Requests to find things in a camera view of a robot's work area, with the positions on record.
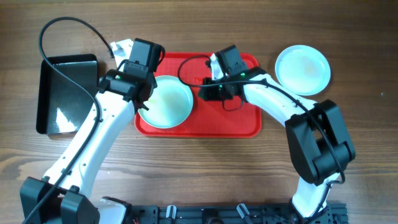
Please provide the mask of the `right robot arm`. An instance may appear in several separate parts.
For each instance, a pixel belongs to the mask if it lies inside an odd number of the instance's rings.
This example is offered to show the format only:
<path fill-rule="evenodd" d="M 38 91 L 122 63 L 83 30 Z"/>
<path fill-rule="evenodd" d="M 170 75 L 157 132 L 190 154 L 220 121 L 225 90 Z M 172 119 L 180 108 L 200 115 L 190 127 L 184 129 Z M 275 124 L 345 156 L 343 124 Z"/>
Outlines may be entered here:
<path fill-rule="evenodd" d="M 319 215 L 332 185 L 345 182 L 344 171 L 355 150 L 340 109 L 331 100 L 317 103 L 293 94 L 259 67 L 232 77 L 205 78 L 198 96 L 205 101 L 238 96 L 283 125 L 300 176 L 291 204 L 302 221 Z"/>

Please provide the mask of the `white plate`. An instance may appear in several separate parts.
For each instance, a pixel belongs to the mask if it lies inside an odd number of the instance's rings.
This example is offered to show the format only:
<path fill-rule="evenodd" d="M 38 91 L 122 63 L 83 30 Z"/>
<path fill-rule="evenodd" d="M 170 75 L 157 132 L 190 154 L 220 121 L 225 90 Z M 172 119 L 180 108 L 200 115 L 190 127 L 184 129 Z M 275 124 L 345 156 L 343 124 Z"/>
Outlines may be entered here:
<path fill-rule="evenodd" d="M 161 75 L 155 80 L 157 88 L 144 103 L 148 110 L 138 110 L 140 117 L 150 126 L 160 129 L 182 124 L 193 109 L 191 89 L 175 76 Z"/>
<path fill-rule="evenodd" d="M 328 60 L 319 50 L 307 45 L 293 45 L 281 51 L 274 71 L 279 83 L 296 95 L 316 95 L 331 81 Z"/>

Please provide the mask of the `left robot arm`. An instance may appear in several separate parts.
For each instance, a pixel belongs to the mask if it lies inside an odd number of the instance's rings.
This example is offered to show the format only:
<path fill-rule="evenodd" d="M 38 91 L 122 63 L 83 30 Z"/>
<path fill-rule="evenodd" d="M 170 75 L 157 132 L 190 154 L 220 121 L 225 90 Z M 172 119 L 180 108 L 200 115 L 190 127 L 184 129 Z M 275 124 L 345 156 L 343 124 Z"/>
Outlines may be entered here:
<path fill-rule="evenodd" d="M 131 204 L 111 197 L 90 201 L 98 171 L 119 133 L 157 84 L 152 72 L 109 70 L 91 111 L 70 145 L 41 179 L 20 190 L 24 223 L 128 223 Z"/>

